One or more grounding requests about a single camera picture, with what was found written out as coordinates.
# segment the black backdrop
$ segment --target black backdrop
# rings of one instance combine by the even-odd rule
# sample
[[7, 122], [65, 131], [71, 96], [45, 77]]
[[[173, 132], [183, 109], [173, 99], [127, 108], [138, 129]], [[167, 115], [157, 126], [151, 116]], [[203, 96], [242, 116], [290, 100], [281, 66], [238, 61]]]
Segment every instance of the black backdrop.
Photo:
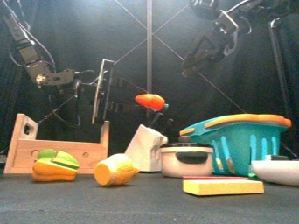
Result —
[[[221, 8], [228, 10], [237, 2], [222, 1]], [[146, 0], [31, 0], [22, 3], [33, 34], [50, 50], [59, 71], [67, 68], [77, 71], [93, 69], [98, 73], [102, 60], [114, 60], [118, 61], [115, 77], [146, 88], [146, 42], [130, 52], [146, 40]], [[298, 15], [286, 17], [280, 32], [292, 100], [288, 108], [296, 127], [299, 104], [298, 21]], [[154, 1], [154, 32], [158, 31], [153, 49], [153, 84], [154, 93], [170, 104], [162, 124], [169, 118], [174, 119], [166, 133], [171, 142], [178, 141], [179, 131], [185, 127], [215, 116], [245, 111], [288, 115], [268, 24], [256, 27], [249, 35], [238, 39], [236, 52], [221, 63], [201, 71], [202, 76], [182, 76], [181, 65], [193, 41], [211, 27], [210, 20], [195, 17], [187, 0]], [[9, 58], [11, 45], [10, 33], [2, 21], [2, 151], [10, 145], [17, 113], [26, 113], [35, 121], [41, 121], [51, 112], [46, 93]], [[87, 74], [83, 80], [94, 77], [94, 74]], [[135, 96], [137, 93], [129, 89], [113, 88], [111, 100], [117, 102], [134, 104]], [[69, 96], [59, 98], [58, 105]], [[77, 122], [74, 111], [75, 101], [71, 101], [61, 110], [70, 122]], [[91, 124], [93, 107], [85, 96], [79, 99], [79, 113], [82, 125], [78, 129], [51, 117], [41, 125], [38, 138], [97, 142], [101, 125]], [[141, 111], [114, 114], [110, 121], [109, 154], [114, 154], [125, 152], [139, 124], [147, 125], [149, 121], [146, 113]], [[284, 141], [297, 153], [298, 139], [292, 130], [284, 135]]]

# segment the wooden box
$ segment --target wooden box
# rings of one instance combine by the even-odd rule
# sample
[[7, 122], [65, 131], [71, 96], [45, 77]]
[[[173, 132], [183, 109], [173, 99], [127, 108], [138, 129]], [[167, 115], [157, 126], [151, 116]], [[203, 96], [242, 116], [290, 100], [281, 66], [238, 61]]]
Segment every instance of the wooden box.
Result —
[[14, 137], [9, 151], [5, 173], [33, 173], [39, 151], [67, 151], [79, 161], [79, 173], [94, 174], [97, 163], [109, 157], [109, 125], [105, 121], [99, 143], [37, 140], [39, 124], [19, 114], [14, 126]]

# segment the yellow sponge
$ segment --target yellow sponge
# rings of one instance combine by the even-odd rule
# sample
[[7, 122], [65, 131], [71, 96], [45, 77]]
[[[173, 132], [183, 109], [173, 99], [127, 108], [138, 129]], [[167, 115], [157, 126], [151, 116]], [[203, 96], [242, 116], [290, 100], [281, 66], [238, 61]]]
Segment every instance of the yellow sponge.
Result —
[[246, 179], [185, 180], [183, 191], [199, 196], [264, 193], [265, 183]]

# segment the teal basket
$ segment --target teal basket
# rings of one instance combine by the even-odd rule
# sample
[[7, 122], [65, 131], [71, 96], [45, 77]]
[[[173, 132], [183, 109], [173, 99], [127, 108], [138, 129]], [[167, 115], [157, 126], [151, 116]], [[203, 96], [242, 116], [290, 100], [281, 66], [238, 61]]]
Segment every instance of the teal basket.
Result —
[[230, 122], [205, 128], [214, 119], [198, 122], [186, 130], [195, 143], [211, 144], [215, 174], [249, 176], [253, 160], [266, 160], [269, 154], [280, 154], [281, 133], [286, 126], [264, 122]]

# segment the black table surface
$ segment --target black table surface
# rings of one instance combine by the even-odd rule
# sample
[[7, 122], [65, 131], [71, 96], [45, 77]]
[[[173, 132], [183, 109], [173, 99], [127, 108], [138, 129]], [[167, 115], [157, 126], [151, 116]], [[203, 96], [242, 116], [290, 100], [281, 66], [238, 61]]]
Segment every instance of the black table surface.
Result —
[[195, 196], [181, 178], [139, 173], [103, 187], [94, 175], [37, 183], [0, 174], [0, 223], [299, 223], [299, 187], [266, 183], [264, 194]]

